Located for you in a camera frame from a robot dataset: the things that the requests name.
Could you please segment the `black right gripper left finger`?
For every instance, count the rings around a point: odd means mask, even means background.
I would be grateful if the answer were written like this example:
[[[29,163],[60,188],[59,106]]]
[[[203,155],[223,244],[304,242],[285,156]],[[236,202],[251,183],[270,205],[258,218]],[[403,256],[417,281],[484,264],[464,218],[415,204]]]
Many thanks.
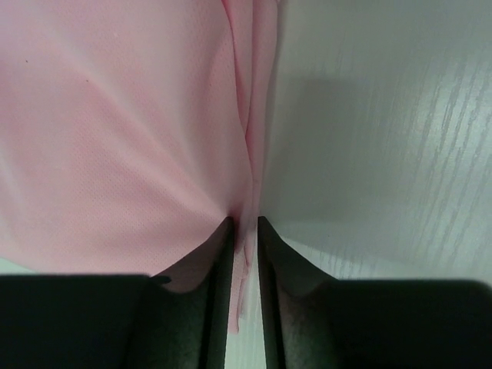
[[[234,256],[225,218],[154,276],[1,278],[3,368],[222,368]]]

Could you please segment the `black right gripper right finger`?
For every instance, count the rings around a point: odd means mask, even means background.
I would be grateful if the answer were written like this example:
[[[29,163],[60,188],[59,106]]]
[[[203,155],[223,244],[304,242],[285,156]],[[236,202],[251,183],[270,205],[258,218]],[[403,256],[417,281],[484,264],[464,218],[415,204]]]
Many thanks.
[[[341,280],[258,219],[269,368],[489,368],[491,288],[471,280]]]

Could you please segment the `pink t shirt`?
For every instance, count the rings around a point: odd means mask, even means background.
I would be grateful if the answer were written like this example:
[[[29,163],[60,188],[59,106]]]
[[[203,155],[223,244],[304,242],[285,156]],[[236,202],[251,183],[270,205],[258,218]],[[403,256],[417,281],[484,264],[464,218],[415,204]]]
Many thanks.
[[[1,256],[158,274],[226,218],[254,254],[276,1],[3,1]]]

